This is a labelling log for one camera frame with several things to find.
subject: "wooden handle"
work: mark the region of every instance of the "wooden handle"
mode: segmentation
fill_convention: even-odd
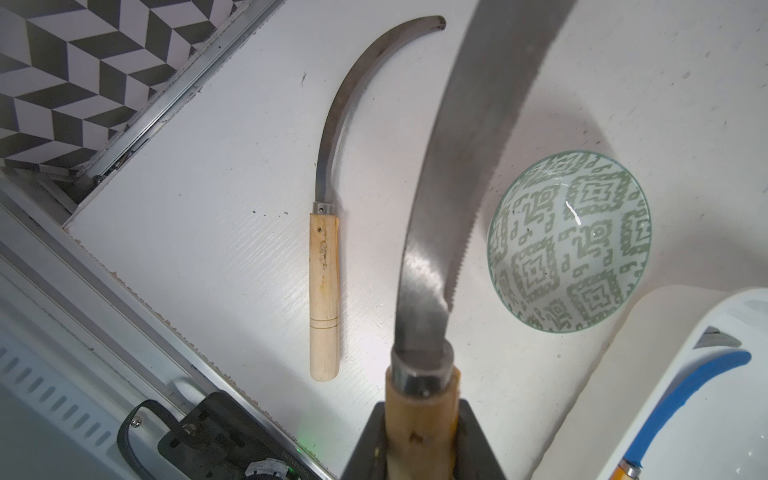
[[[611,475],[611,480],[632,480],[632,477],[627,475],[621,467],[616,467],[614,474]]]
[[[384,419],[389,480],[450,480],[456,461],[459,371],[445,391],[428,399],[404,396],[386,373]]]
[[[339,373],[339,218],[310,214],[310,374]]]

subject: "metal ferrule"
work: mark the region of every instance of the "metal ferrule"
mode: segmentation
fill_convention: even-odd
[[[453,374],[453,347],[445,340],[442,353],[398,352],[392,348],[392,383],[403,395],[428,398],[445,390]]]
[[[627,474],[627,477],[632,478],[633,480],[640,478],[640,467],[634,463],[628,462],[626,458],[621,459],[619,466],[624,470],[624,473]]]
[[[333,204],[326,202],[315,202],[312,204],[312,213],[315,215],[333,215]]]

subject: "serrated blade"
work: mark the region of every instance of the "serrated blade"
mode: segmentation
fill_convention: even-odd
[[[411,211],[393,349],[404,357],[438,360],[444,352],[475,212],[574,1],[478,3],[443,94]]]

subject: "geometric tile wall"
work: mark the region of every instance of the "geometric tile wall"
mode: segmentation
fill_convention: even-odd
[[[247,3],[0,0],[0,157],[88,161]]]

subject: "bowl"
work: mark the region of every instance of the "bowl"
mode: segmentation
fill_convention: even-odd
[[[493,287],[520,321],[574,332],[610,316],[632,294],[650,252],[650,211],[617,161],[566,151],[509,187],[488,232]]]

